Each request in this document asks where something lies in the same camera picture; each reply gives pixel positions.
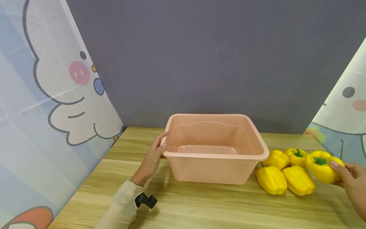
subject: cartoon curtain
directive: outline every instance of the cartoon curtain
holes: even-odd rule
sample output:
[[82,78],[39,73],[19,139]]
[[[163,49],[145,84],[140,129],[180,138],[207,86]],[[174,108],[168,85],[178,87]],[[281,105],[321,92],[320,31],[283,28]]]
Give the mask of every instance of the cartoon curtain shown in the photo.
[[343,72],[306,133],[344,162],[366,167],[366,41]]
[[45,229],[122,132],[65,1],[0,0],[0,228]]

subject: orange cartoon shape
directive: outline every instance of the orange cartoon shape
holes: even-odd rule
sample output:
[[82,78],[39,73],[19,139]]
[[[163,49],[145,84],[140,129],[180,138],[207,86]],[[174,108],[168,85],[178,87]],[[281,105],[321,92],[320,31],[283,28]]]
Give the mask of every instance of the orange cartoon shape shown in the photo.
[[52,210],[46,206],[39,206],[21,213],[1,229],[47,229],[52,220]]

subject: fingernail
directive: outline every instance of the fingernail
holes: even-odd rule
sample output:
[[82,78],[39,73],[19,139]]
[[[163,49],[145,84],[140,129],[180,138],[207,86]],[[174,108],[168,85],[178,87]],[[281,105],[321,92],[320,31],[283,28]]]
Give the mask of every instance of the fingernail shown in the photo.
[[330,164],[331,166],[333,166],[333,167],[337,167],[337,166],[339,166],[339,164],[338,164],[337,162],[333,161],[333,160],[331,160],[331,161],[329,162],[329,164]]

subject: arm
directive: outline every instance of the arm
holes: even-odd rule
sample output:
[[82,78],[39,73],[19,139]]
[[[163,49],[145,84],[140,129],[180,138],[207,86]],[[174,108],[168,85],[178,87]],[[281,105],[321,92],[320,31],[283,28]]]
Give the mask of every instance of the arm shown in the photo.
[[135,198],[143,191],[145,183],[155,174],[159,166],[161,155],[167,147],[161,144],[163,137],[169,133],[164,132],[156,137],[147,151],[139,169],[118,189],[113,197],[112,205],[99,220],[95,229],[127,229],[136,218],[137,206]]
[[329,164],[342,179],[334,185],[344,188],[356,213],[366,222],[366,170],[353,163],[345,163],[345,168],[334,161]]

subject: yellow bell pepper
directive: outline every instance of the yellow bell pepper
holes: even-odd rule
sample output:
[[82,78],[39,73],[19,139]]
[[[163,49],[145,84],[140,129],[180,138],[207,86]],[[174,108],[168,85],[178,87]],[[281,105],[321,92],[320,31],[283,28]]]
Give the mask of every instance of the yellow bell pepper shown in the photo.
[[274,166],[279,168],[280,170],[283,170],[288,163],[290,162],[290,159],[286,154],[284,154],[281,150],[275,149],[271,150],[269,152],[269,157],[262,162],[263,166]]
[[315,150],[306,157],[306,167],[319,181],[332,184],[338,181],[340,176],[329,166],[331,160],[344,167],[344,163],[340,159],[321,150]]
[[257,180],[262,188],[272,195],[281,195],[287,189],[287,182],[283,173],[274,166],[258,169]]
[[287,187],[293,193],[304,196],[310,195],[315,189],[313,178],[301,166],[294,165],[282,170],[287,181]]
[[302,149],[290,148],[285,151],[285,154],[290,159],[290,166],[298,165],[306,168],[305,158],[308,154],[305,151]]

